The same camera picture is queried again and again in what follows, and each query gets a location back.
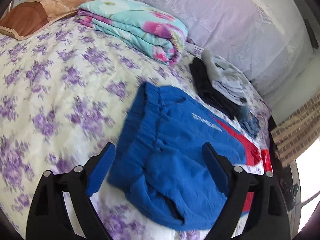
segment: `pillow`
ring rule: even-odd
[[[28,0],[0,21],[0,33],[27,39],[62,18],[76,15],[77,7],[88,1],[93,0]]]

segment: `clothing pile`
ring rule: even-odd
[[[116,36],[167,65],[181,58],[188,34],[177,18],[134,0],[96,0],[79,6],[78,22]]]
[[[128,112],[108,182],[156,223],[175,230],[209,229],[227,196],[203,160],[206,142],[233,164],[261,160],[254,144],[182,90],[144,83]]]
[[[204,50],[202,60],[195,57],[190,64],[198,95],[230,119],[236,118],[247,134],[256,138],[259,120],[246,105],[247,78],[235,66],[218,55]]]

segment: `gray clothing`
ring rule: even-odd
[[[245,75],[224,58],[208,50],[202,53],[211,85],[235,104],[242,106],[249,81]]]

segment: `pink flower print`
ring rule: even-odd
[[[157,12],[157,11],[152,11],[151,13],[158,18],[165,19],[165,20],[168,20],[171,22],[173,22],[175,20],[175,18],[169,14],[165,14],[165,13]]]
[[[157,35],[160,38],[172,38],[169,28],[163,23],[145,22],[141,29],[147,33]]]
[[[153,58],[158,59],[163,62],[168,62],[169,59],[167,58],[164,50],[160,46],[155,46],[152,49]]]
[[[92,21],[92,17],[84,16],[83,20],[86,21],[86,22],[91,22]]]
[[[176,50],[173,47],[168,50],[168,53],[170,53],[170,54],[175,54],[175,52],[176,52]]]
[[[83,25],[85,25],[85,26],[87,26],[87,27],[94,28],[93,24],[90,23],[90,22],[86,22],[86,21],[81,20],[81,19],[78,19],[78,22],[83,24]]]
[[[185,35],[184,35],[182,30],[180,30],[178,27],[176,27],[176,26],[174,26],[174,25],[172,25],[170,23],[164,23],[164,25],[168,26],[169,29],[174,29],[175,31],[177,31],[181,35],[181,37],[183,39],[183,42],[185,42],[186,37],[185,37]]]

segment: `metal screw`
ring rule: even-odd
[[[272,178],[273,177],[273,173],[271,171],[266,171],[266,175],[269,177],[269,178]]]
[[[75,168],[74,168],[74,171],[75,172],[81,172],[83,170],[83,167],[82,166],[76,166]]]
[[[243,168],[240,166],[234,166],[233,169],[235,170],[235,172],[241,173],[243,171]]]
[[[43,173],[43,176],[45,176],[45,177],[49,177],[50,175],[51,175],[51,171],[45,171]]]

